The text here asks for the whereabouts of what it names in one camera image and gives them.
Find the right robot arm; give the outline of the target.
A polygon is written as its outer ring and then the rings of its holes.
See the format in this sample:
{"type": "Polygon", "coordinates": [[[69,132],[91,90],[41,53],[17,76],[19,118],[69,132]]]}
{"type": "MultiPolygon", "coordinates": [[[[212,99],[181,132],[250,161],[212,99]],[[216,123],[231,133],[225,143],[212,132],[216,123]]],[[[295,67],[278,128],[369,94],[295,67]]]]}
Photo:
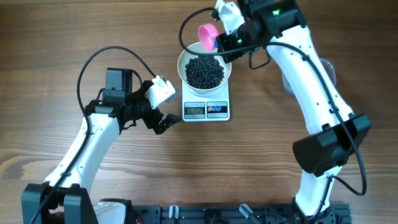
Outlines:
{"type": "Polygon", "coordinates": [[[224,26],[214,47],[225,61],[263,48],[289,83],[309,133],[293,144],[302,168],[295,205],[303,218],[318,220],[349,157],[362,162],[359,145],[370,129],[368,117],[355,115],[336,90],[297,2],[218,1],[211,15],[224,26]]]}

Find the pink scoop blue handle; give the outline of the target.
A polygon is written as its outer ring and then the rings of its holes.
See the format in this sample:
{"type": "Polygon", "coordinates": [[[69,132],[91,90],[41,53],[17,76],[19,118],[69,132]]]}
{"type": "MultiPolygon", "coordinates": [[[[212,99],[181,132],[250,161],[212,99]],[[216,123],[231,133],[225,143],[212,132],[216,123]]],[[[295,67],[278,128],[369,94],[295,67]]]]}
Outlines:
{"type": "Polygon", "coordinates": [[[216,49],[215,42],[219,34],[216,26],[210,23],[203,24],[198,28],[199,41],[207,52],[216,49]]]}

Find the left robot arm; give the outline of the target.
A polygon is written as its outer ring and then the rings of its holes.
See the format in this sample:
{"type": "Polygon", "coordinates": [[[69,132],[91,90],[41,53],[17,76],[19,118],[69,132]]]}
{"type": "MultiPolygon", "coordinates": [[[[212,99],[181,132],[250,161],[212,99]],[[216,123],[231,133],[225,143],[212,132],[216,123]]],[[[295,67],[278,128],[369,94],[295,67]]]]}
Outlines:
{"type": "Polygon", "coordinates": [[[106,198],[93,205],[89,192],[111,145],[126,127],[143,120],[147,128],[162,134],[181,120],[164,115],[159,105],[176,90],[170,81],[156,76],[141,80],[132,91],[135,70],[108,68],[101,100],[83,110],[77,137],[59,165],[42,184],[29,184],[22,193],[24,223],[138,223],[140,216],[130,200],[106,198]]]}

